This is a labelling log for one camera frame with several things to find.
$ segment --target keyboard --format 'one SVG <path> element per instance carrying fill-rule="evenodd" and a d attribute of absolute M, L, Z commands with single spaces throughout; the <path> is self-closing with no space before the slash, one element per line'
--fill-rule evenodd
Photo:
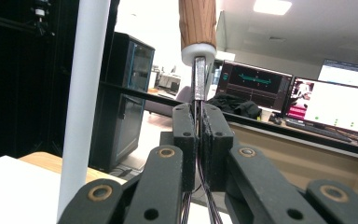
<path fill-rule="evenodd" d="M 310 133 L 317 133 L 317 134 L 320 134 L 320 135 L 323 135 L 323 136 L 326 136 L 326 137 L 335 138 L 337 140 L 341 140 L 341 141 L 344 141 L 344 142 L 351 142 L 351 139 L 349 137 L 344 136 L 344 135 L 342 135 L 340 133 L 333 133 L 333 132 L 328 131 L 328 130 L 315 128 L 313 126 L 309 126 L 309 125 L 306 125 L 304 123 L 300 123 L 300 122 L 298 122 L 296 120 L 288 119 L 286 121 L 286 126 L 296 128 L 296 129 L 299 129 L 299 130 L 303 130 L 303 131 L 306 131 L 306 132 L 310 132 Z"/>

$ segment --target white pole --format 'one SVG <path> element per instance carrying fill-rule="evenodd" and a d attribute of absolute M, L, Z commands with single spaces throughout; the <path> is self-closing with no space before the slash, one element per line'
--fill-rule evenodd
<path fill-rule="evenodd" d="M 57 219 L 86 182 L 110 0 L 80 0 Z"/>

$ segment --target computer monitor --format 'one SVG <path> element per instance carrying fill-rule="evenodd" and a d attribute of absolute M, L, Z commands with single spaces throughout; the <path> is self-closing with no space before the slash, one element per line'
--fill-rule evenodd
<path fill-rule="evenodd" d="M 358 64 L 326 59 L 318 80 L 358 86 Z"/>
<path fill-rule="evenodd" d="M 251 66 L 244 63 L 223 61 L 217 93 L 238 96 L 253 101 L 260 108 L 282 113 L 292 75 Z"/>
<path fill-rule="evenodd" d="M 296 77 L 286 116 L 358 133 L 358 87 Z"/>

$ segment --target rectangular ceiling light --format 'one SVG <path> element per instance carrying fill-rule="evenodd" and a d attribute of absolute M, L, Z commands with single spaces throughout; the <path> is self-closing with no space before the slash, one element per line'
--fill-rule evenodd
<path fill-rule="evenodd" d="M 284 15 L 292 6 L 291 2 L 281 0 L 256 0 L 255 12 L 268 13 L 272 15 Z"/>

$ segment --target black cloth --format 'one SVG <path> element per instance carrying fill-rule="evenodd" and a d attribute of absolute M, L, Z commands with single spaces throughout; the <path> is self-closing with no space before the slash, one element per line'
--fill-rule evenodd
<path fill-rule="evenodd" d="M 214 105 L 223 112 L 243 116 L 250 119 L 257 119 L 260 116 L 261 109 L 253 101 L 244 100 L 238 96 L 217 93 L 213 98 L 206 102 Z"/>

